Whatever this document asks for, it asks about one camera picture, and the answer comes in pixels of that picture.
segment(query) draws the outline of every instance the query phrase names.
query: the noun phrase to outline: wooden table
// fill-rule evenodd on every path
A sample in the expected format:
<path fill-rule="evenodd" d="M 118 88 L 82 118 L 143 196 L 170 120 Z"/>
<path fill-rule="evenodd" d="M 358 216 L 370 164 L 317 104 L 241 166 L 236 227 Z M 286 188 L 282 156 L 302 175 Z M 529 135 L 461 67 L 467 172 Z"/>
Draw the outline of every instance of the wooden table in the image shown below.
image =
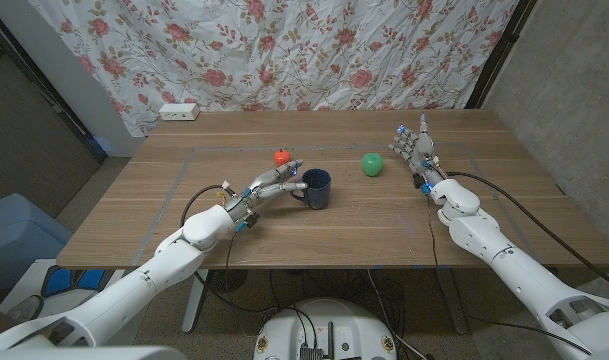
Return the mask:
<path fill-rule="evenodd" d="M 202 113 L 196 121 L 162 122 L 104 194 L 57 263 L 70 269 L 128 268 L 150 259 L 179 226 L 198 190 L 223 180 L 238 192 L 274 168 L 288 148 L 332 176 L 327 209 L 313 211 L 288 194 L 258 210 L 258 224 L 237 236 L 230 268 L 417 268 L 434 266 L 427 199 L 413 188 L 410 169 L 386 145 L 400 123 L 417 131 L 421 111 Z M 427 111 L 429 133 L 447 171 L 481 175 L 503 187 L 562 239 L 596 265 L 609 265 L 609 244 L 490 111 Z M 361 158 L 377 152 L 384 168 L 362 173 Z M 579 261 L 502 196 L 469 178 L 457 180 L 518 246 L 545 265 Z M 191 213 L 221 202 L 215 191 Z M 483 263 L 460 249 L 430 206 L 440 265 Z M 203 268 L 224 267 L 228 238 Z"/>

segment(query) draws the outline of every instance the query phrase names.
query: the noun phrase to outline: floral curtain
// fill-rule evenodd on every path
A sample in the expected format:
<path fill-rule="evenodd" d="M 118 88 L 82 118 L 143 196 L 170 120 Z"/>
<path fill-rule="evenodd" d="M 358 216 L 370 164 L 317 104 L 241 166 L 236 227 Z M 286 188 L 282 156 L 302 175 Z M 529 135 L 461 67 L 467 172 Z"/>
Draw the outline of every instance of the floral curtain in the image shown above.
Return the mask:
<path fill-rule="evenodd" d="M 202 111 L 461 108 L 518 0 L 29 0 L 133 136 Z"/>

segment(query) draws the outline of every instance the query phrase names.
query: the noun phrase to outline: green ball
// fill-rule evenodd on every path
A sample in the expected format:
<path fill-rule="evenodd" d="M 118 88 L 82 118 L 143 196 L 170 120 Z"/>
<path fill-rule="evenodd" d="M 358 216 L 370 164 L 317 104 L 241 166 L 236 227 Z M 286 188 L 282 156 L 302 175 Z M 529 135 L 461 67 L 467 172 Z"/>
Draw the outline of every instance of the green ball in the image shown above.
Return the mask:
<path fill-rule="evenodd" d="M 362 157 L 362 170 L 368 176 L 377 175 L 382 170 L 382 165 L 384 161 L 380 154 L 368 153 Z"/>

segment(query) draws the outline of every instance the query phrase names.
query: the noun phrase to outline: dark blue mug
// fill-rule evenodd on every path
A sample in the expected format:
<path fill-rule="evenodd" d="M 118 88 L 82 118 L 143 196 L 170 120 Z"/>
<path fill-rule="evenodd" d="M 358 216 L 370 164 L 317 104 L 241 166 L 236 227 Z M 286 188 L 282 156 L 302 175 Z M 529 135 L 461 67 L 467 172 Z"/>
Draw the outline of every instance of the dark blue mug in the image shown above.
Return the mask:
<path fill-rule="evenodd" d="M 302 175 L 302 182 L 308 187 L 302 190 L 304 196 L 291 195 L 313 210 L 324 208 L 331 194 L 331 175 L 322 169 L 310 169 Z"/>

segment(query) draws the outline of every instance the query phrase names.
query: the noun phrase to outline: white wall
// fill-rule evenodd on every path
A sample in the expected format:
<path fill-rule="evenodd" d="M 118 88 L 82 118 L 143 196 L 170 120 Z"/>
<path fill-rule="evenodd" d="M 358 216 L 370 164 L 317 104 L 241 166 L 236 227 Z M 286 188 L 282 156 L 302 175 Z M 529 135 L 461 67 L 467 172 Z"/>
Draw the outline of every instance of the white wall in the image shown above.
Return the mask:
<path fill-rule="evenodd" d="M 0 0 L 0 18 L 109 156 L 133 156 L 132 137 L 104 88 L 86 72 L 59 35 L 25 0 Z"/>

